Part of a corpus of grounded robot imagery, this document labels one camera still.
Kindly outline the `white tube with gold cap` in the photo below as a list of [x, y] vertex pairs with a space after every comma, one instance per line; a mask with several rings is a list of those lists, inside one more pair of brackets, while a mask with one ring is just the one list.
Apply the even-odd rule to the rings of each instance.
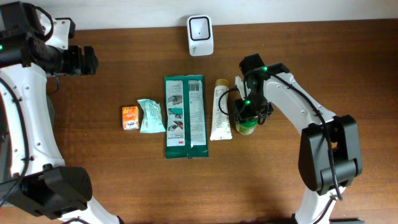
[[232, 139], [231, 126], [229, 116], [220, 111], [218, 105], [223, 93], [229, 90], [229, 81], [226, 79], [218, 79], [215, 81], [215, 90], [213, 96], [213, 113], [211, 125], [211, 141], [230, 140]]

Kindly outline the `mint green packet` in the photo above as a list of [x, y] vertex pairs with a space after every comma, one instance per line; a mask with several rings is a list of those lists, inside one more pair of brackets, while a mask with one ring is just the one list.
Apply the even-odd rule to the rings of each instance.
[[150, 99], [140, 99], [137, 102], [144, 112], [140, 133], [164, 133], [165, 127], [162, 122], [160, 105]]

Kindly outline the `green 3M package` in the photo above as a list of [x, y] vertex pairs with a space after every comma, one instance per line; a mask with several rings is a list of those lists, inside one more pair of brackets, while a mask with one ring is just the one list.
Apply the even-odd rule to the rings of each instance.
[[165, 157], [208, 157], [203, 76], [166, 76], [164, 85]]

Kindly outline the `small orange box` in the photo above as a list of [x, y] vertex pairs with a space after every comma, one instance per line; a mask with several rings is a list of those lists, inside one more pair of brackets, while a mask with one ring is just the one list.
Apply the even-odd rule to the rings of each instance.
[[122, 107], [122, 127], [123, 130], [139, 129], [139, 109], [137, 106]]

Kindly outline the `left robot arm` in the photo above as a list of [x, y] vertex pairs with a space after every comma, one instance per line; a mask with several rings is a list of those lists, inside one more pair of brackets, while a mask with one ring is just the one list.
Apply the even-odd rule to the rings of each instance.
[[9, 178], [1, 203], [65, 223], [121, 223], [94, 198], [87, 171], [68, 167], [53, 134], [50, 77], [93, 75], [91, 46], [70, 45], [75, 23], [27, 2], [1, 5], [1, 142]]

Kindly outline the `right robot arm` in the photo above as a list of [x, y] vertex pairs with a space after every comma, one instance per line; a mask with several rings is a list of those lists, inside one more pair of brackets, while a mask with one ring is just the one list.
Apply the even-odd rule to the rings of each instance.
[[236, 129], [262, 125], [278, 108], [300, 135], [298, 170], [305, 184], [299, 209], [290, 223], [330, 223], [342, 193], [361, 175], [363, 163], [358, 125], [314, 100], [283, 63], [265, 65], [259, 54], [244, 57], [235, 85]]

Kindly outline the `green lidded jar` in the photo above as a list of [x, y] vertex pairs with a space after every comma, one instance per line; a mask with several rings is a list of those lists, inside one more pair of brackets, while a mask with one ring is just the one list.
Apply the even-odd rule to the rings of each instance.
[[239, 134], [248, 135], [252, 134], [257, 126], [256, 119], [235, 120], [235, 127]]

